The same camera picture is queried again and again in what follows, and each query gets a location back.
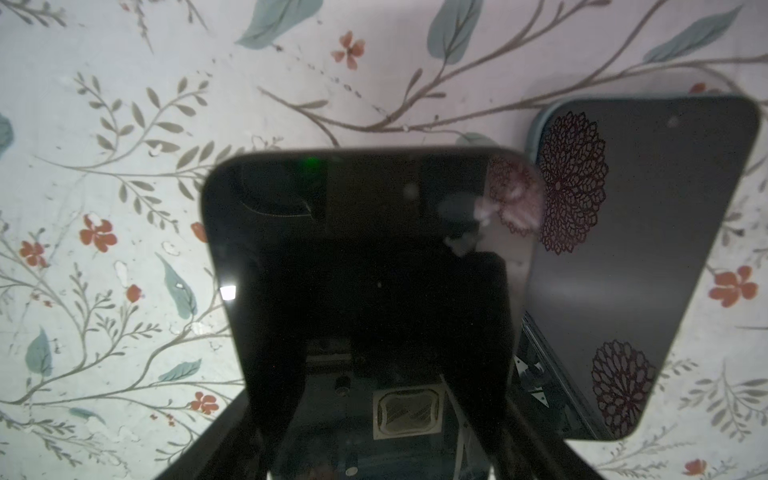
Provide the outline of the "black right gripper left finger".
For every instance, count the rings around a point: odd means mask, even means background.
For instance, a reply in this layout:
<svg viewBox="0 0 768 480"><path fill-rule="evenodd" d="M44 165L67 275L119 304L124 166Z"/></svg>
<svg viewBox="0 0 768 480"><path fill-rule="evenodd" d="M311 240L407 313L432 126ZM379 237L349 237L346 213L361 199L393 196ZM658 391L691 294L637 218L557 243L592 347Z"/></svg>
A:
<svg viewBox="0 0 768 480"><path fill-rule="evenodd" d="M264 456L264 440L243 391L157 479L266 479Z"/></svg>

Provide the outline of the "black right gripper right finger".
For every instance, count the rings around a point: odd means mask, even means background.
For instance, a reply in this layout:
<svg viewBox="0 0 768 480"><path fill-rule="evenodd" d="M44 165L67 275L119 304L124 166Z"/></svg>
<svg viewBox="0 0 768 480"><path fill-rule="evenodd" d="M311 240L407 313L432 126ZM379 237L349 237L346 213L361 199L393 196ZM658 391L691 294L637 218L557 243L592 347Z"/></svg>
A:
<svg viewBox="0 0 768 480"><path fill-rule="evenodd" d="M602 479L561 437L540 422L526 397L506 395L492 449L498 479Z"/></svg>

